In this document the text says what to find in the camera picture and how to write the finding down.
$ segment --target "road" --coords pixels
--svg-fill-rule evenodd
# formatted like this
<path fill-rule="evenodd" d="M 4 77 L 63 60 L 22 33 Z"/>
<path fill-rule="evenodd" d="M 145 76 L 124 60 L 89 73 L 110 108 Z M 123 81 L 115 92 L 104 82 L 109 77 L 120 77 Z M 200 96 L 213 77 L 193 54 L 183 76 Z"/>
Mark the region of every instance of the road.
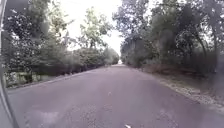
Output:
<path fill-rule="evenodd" d="M 112 66 L 9 91 L 21 128 L 224 128 L 224 116 Z"/>

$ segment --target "tree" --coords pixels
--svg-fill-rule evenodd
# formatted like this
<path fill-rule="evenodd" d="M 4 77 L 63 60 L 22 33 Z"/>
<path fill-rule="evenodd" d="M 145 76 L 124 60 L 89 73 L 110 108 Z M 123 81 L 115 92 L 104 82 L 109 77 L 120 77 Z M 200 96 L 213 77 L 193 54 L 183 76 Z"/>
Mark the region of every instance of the tree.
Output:
<path fill-rule="evenodd" d="M 108 31 L 112 29 L 112 25 L 106 20 L 106 16 L 97 16 L 94 8 L 86 10 L 86 19 L 80 25 L 81 37 L 79 37 L 81 47 L 85 48 L 99 48 L 105 47 L 107 44 L 102 37 L 107 35 Z"/>
<path fill-rule="evenodd" d="M 65 26 L 59 5 L 54 1 L 31 0 L 23 11 L 12 10 L 4 20 L 2 52 L 7 72 L 25 72 L 27 82 L 32 82 L 33 73 L 39 74 L 45 67 L 53 65 L 51 62 L 55 59 L 50 59 L 54 57 L 43 54 L 44 50 L 49 50 L 48 46 L 55 45 L 52 48 L 57 49 L 48 52 L 62 51 L 58 52 L 61 57 L 66 51 L 66 46 L 60 43 L 60 36 L 57 36 Z"/>
<path fill-rule="evenodd" d="M 214 72 L 214 58 L 222 48 L 223 2 L 164 0 L 147 10 L 148 4 L 147 0 L 123 0 L 114 15 L 125 37 L 122 60 L 131 66 L 158 60 L 199 74 Z"/>
<path fill-rule="evenodd" d="M 107 64 L 107 65 L 117 64 L 119 61 L 119 55 L 112 48 L 106 48 L 103 51 L 103 55 L 105 57 L 105 60 L 104 60 L 105 64 Z"/>

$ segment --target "green leaves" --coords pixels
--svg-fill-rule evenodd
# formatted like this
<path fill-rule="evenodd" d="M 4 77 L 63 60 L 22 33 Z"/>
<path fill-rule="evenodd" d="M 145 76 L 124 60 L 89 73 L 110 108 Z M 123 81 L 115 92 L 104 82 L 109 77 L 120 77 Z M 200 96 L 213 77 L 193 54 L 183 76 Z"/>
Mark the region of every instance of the green leaves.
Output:
<path fill-rule="evenodd" d="M 79 37 L 81 47 L 99 48 L 107 46 L 102 38 L 112 29 L 112 25 L 106 21 L 104 15 L 97 16 L 92 7 L 86 10 L 86 19 L 80 25 L 80 29 L 82 34 Z"/>

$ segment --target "tree canopy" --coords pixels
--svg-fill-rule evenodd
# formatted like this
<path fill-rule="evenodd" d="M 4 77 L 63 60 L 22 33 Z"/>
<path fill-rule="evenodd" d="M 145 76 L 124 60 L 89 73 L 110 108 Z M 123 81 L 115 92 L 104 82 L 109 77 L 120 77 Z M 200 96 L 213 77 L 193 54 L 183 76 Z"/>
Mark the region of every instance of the tree canopy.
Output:
<path fill-rule="evenodd" d="M 81 48 L 74 51 L 68 51 L 69 42 L 64 41 L 67 23 L 59 2 L 30 0 L 23 11 L 15 8 L 10 13 L 4 18 L 1 49 L 8 80 L 14 73 L 32 82 L 33 75 L 70 74 L 118 62 L 115 51 L 108 52 L 102 39 L 112 26 L 93 8 L 86 11 L 82 36 L 75 42 Z"/>
<path fill-rule="evenodd" d="M 121 58 L 132 66 L 157 63 L 199 74 L 214 72 L 223 51 L 223 2 L 122 0 L 114 20 L 125 41 Z"/>

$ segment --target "sky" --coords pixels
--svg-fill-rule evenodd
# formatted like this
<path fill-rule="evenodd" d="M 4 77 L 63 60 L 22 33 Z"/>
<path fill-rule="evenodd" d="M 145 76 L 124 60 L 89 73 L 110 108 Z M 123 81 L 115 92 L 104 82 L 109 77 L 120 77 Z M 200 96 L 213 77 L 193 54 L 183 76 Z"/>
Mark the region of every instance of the sky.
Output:
<path fill-rule="evenodd" d="M 67 27 L 70 37 L 75 38 L 80 35 L 79 26 L 85 18 L 87 8 L 94 7 L 97 13 L 104 14 L 107 16 L 107 20 L 115 25 L 112 14 L 121 5 L 121 0 L 60 0 L 60 3 L 62 11 L 68 15 L 65 21 L 75 20 Z M 110 35 L 103 39 L 120 55 L 120 44 L 123 38 L 119 37 L 120 33 L 116 30 L 111 31 Z"/>

